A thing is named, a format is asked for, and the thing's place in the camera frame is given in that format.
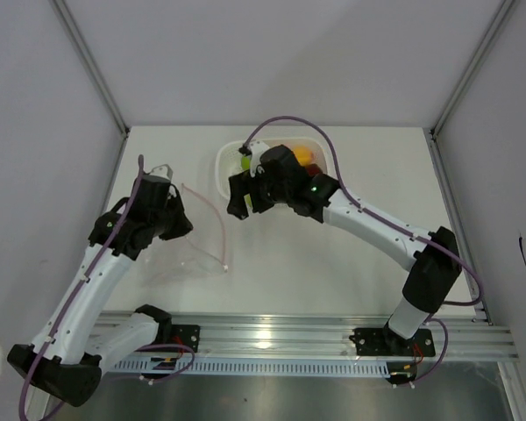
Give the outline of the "orange yellow fruit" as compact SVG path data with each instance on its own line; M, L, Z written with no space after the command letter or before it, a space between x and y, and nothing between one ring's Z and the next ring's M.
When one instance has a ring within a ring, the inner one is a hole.
M295 146L292 151L301 166L307 167L314 162L314 154L306 146Z

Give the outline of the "green apple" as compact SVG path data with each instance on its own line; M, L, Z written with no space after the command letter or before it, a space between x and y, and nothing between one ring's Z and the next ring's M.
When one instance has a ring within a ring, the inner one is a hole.
M240 160L240 167L243 171L249 170L251 167L251 155L243 155Z

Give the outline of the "clear zip top bag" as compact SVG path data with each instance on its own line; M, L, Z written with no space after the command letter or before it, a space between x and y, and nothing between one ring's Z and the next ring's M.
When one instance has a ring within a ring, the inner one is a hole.
M184 183L179 192L193 230L178 239L156 239L141 255L139 273L146 284L200 280L228 273L226 229L220 211Z

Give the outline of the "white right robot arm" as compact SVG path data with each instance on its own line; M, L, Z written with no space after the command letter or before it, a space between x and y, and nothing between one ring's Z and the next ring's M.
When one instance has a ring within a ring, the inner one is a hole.
M421 324L439 310L461 275L452 231L443 226L434 232L405 226L350 196L341 181L315 165L303 166L287 146L264 147L250 167L230 176L228 183L227 211L240 220L285 204L299 216L364 240L407 271L402 299L382 333L391 353L413 346Z

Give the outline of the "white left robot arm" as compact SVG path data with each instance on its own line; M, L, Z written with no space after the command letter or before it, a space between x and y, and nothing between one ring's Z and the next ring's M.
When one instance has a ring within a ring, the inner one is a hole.
M130 196L95 222L81 266L43 329L28 344L15 344L8 363L24 386L78 407L96 391L104 374L129 354L166 349L173 339L171 315L138 307L123 324L92 339L91 331L111 293L155 239L178 239L193 229L179 190L168 176L139 175Z

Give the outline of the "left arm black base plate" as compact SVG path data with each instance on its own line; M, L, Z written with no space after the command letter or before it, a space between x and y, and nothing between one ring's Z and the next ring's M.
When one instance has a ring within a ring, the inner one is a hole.
M169 331L161 334L156 344L184 345L197 352L201 340L200 325L172 325Z

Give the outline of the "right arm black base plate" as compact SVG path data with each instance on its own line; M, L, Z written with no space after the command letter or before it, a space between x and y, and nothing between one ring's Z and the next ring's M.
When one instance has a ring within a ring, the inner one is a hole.
M419 329L410 339L403 339L384 327L355 328L349 336L358 356L434 357L434 340L429 329Z

